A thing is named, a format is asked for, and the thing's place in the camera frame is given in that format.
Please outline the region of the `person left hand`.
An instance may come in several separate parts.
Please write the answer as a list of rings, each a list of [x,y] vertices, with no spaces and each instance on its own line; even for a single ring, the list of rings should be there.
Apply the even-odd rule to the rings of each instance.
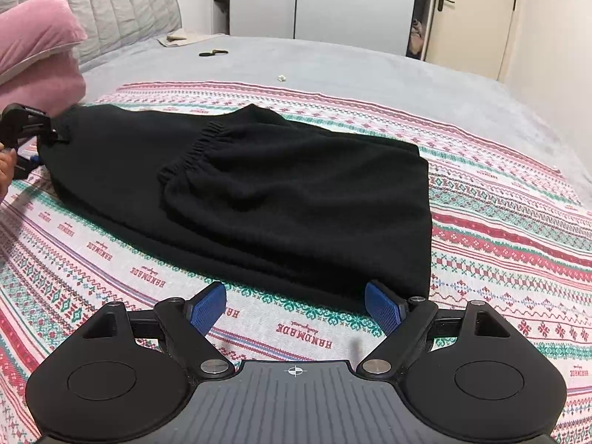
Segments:
[[[8,194],[12,184],[17,161],[16,150],[13,148],[2,148],[0,154],[0,201],[3,201]]]

